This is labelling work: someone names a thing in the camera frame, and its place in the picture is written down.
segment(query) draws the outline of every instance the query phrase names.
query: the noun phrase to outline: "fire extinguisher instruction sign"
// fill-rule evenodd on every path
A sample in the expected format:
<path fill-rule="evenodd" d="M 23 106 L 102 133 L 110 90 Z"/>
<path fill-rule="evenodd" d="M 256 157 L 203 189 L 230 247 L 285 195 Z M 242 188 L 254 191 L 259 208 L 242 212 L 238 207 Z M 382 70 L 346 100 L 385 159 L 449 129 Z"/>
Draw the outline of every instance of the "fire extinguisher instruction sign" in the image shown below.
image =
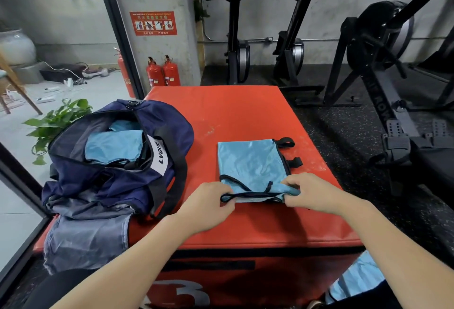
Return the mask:
<path fill-rule="evenodd" d="M 173 11 L 129 12 L 137 36 L 177 35 Z"/>

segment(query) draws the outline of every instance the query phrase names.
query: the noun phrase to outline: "shoe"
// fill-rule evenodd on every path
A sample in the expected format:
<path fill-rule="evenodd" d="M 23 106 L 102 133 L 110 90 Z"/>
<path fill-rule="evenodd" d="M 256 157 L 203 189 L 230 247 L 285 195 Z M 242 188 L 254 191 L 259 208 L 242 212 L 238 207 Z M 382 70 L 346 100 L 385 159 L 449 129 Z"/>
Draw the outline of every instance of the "shoe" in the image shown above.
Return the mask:
<path fill-rule="evenodd" d="M 307 306 L 306 309 L 320 309 L 322 307 L 324 307 L 325 304 L 323 302 L 320 302 L 320 301 L 312 301 L 309 303 L 309 305 Z"/>

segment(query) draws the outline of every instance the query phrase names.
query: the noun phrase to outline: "forearm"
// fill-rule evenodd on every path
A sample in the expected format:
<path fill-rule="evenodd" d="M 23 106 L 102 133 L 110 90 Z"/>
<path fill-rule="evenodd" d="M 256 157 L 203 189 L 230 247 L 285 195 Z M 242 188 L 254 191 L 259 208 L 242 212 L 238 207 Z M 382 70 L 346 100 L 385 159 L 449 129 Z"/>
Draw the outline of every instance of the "forearm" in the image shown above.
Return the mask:
<path fill-rule="evenodd" d="M 452 307 L 454 271 L 450 267 L 367 201 L 354 198 L 341 215 L 360 236 L 404 309 Z"/>
<path fill-rule="evenodd" d="M 52 309 L 137 309 L 173 252 L 191 235 L 176 215 L 76 286 Z"/>

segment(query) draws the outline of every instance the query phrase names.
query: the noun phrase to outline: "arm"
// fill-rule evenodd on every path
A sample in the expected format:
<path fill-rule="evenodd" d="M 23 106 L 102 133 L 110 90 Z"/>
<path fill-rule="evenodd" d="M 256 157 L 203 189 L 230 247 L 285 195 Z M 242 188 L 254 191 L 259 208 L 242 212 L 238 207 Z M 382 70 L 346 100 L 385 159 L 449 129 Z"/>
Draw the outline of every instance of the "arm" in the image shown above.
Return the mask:
<path fill-rule="evenodd" d="M 173 252 L 188 237 L 223 222 L 235 200 L 220 206 L 231 188 L 220 182 L 200 185 L 178 213 L 165 217 L 142 240 L 93 273 L 51 309 L 137 309 Z"/>
<path fill-rule="evenodd" d="M 452 308 L 454 270 L 413 242 L 370 202 L 344 192 L 314 174 L 288 176 L 301 195 L 285 196 L 289 207 L 342 216 L 359 235 L 404 309 Z"/>

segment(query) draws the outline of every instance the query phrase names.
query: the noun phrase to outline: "fire extinguisher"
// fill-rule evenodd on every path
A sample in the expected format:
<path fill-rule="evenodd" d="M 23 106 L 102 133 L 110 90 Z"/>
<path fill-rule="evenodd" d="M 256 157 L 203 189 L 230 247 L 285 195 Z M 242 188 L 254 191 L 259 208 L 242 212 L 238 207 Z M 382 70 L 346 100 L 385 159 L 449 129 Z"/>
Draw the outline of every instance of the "fire extinguisher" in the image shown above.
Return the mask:
<path fill-rule="evenodd" d="M 156 64 L 156 61 L 152 57 L 148 57 L 147 75 L 152 88 L 166 86 L 164 76 L 162 75 L 162 67 Z"/>
<path fill-rule="evenodd" d="M 120 68 L 120 71 L 121 71 L 121 75 L 123 76 L 123 79 L 124 79 L 124 83 L 126 84 L 126 88 L 128 89 L 128 94 L 129 94 L 129 97 L 132 98 L 132 99 L 135 99 L 136 98 L 136 95 L 134 94 L 134 89 L 133 89 L 133 85 L 131 84 L 131 80 L 129 79 L 129 76 L 128 76 L 128 71 L 126 71 L 126 67 L 124 66 L 124 60 L 123 60 L 123 57 L 120 53 L 120 50 L 118 48 L 115 48 L 114 49 L 118 52 L 117 53 L 117 56 L 118 56 L 118 66 Z"/>
<path fill-rule="evenodd" d="M 166 55 L 166 60 L 164 61 L 164 66 L 162 67 L 164 71 L 164 77 L 166 83 L 169 86 L 180 86 L 180 75 L 178 74 L 177 64 L 172 63 L 168 55 Z"/>

